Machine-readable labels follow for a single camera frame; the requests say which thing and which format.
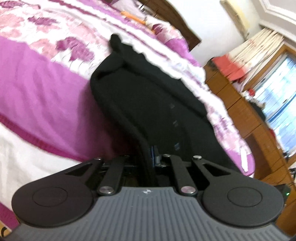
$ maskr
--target wooden dresser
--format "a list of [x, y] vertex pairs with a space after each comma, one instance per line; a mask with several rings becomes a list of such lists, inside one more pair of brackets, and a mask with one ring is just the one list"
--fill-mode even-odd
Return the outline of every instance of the wooden dresser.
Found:
[[[293, 179], [282, 156], [282, 150], [278, 148], [265, 122], [218, 70], [209, 65], [205, 66], [205, 70], [206, 84], [222, 99], [234, 125], [254, 155], [256, 164], [254, 178], [271, 185], [292, 183]], [[296, 234], [295, 185], [291, 186], [286, 206], [276, 224], [287, 234]]]

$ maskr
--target ceiling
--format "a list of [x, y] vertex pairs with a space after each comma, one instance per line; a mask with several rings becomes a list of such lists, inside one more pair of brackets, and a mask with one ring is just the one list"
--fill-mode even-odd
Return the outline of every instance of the ceiling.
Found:
[[252, 0], [260, 17], [260, 24], [274, 29], [296, 42], [295, 0]]

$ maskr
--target black round joint cover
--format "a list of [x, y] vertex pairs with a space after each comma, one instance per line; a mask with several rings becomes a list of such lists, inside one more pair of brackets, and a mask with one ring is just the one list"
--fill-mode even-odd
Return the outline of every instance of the black round joint cover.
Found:
[[274, 221], [284, 201], [273, 186], [242, 175], [213, 178], [202, 203], [216, 219], [239, 227], [258, 227]]
[[53, 175], [17, 190], [12, 209], [19, 220], [31, 226], [55, 227], [79, 219], [92, 203], [91, 191], [77, 177]]

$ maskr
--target bed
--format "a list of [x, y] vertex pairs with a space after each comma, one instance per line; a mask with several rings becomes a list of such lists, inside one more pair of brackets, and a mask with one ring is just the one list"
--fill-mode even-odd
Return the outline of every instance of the bed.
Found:
[[[189, 53], [200, 40], [165, 0], [142, 0], [139, 9], [142, 4], [171, 23], [164, 27], [169, 37], [161, 34], [165, 41], [157, 29], [100, 0], [0, 0], [0, 220], [8, 228], [18, 225], [11, 198], [22, 185], [81, 161], [133, 151], [89, 87], [91, 74], [110, 54], [114, 33], [180, 79], [205, 105], [218, 142], [240, 171], [254, 173], [250, 149]], [[167, 44], [175, 44], [174, 38], [188, 42], [186, 53]]]

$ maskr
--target ceiling molding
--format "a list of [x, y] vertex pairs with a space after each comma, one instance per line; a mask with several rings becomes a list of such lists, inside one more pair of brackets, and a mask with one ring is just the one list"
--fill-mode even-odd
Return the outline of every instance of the ceiling molding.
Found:
[[276, 24], [273, 24], [273, 23], [265, 21], [265, 20], [260, 20], [259, 24], [264, 27], [273, 29], [274, 31], [280, 33], [281, 35], [285, 36], [286, 38], [289, 38], [292, 41], [296, 42], [296, 35], [294, 35], [293, 33], [287, 31], [286, 29], [284, 29]]
[[272, 14], [278, 18], [296, 25], [296, 13], [287, 9], [272, 5], [269, 0], [259, 0], [265, 13]]

